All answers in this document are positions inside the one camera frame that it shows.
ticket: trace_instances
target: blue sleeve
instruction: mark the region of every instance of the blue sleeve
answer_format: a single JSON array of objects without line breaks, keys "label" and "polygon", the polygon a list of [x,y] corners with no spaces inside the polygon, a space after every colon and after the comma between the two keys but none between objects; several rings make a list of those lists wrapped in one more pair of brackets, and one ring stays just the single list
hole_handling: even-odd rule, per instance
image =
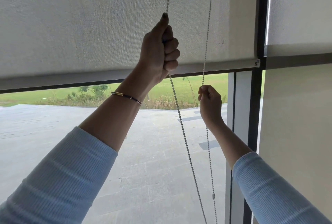
[{"label": "blue sleeve", "polygon": [[0,208],[0,223],[81,223],[117,152],[75,127]]},{"label": "blue sleeve", "polygon": [[331,224],[255,152],[235,163],[233,177],[259,224]]}]

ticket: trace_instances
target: person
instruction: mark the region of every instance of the person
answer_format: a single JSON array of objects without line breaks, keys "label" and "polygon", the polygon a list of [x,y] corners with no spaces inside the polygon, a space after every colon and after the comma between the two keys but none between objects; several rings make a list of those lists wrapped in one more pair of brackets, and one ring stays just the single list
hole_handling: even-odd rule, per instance
[{"label": "person", "polygon": [[[164,13],[144,36],[139,62],[118,93],[68,133],[22,181],[1,205],[0,223],[83,221],[139,111],[139,101],[178,66],[178,44]],[[331,223],[225,125],[221,96],[213,87],[204,85],[198,93],[201,116],[260,224]]]}]

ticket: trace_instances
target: stone paving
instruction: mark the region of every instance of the stone paving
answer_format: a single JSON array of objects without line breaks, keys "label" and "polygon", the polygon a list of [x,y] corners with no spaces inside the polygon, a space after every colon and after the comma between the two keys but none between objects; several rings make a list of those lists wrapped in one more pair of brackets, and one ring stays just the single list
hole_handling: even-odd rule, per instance
[{"label": "stone paving", "polygon": [[[94,108],[16,105],[0,109],[0,201]],[[222,115],[227,120],[227,104]],[[208,223],[214,223],[206,131],[199,109],[182,111]],[[218,222],[224,222],[226,160],[212,134]],[[83,223],[203,223],[176,111],[140,110]]]}]

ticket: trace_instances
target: black cord bracelet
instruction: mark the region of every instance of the black cord bracelet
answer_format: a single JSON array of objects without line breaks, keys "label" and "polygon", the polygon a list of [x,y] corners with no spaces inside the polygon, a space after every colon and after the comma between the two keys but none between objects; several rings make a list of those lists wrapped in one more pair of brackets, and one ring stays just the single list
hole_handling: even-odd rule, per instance
[{"label": "black cord bracelet", "polygon": [[139,105],[142,105],[142,102],[140,102],[139,100],[137,100],[136,98],[134,98],[134,97],[132,97],[132,96],[129,96],[129,95],[126,95],[126,94],[122,94],[122,93],[120,93],[120,92],[111,92],[111,94],[126,97],[126,98],[128,98],[128,99],[131,99],[131,100],[137,102]]}]

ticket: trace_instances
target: sleeve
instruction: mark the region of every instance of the sleeve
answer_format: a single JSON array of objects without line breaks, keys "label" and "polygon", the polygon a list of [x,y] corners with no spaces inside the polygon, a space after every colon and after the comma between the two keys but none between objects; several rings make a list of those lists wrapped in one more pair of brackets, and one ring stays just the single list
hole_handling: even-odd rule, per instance
[{"label": "sleeve", "polygon": [[235,163],[233,177],[259,224],[331,224],[255,152]]},{"label": "sleeve", "polygon": [[0,223],[81,223],[117,152],[75,127],[0,207]]}]

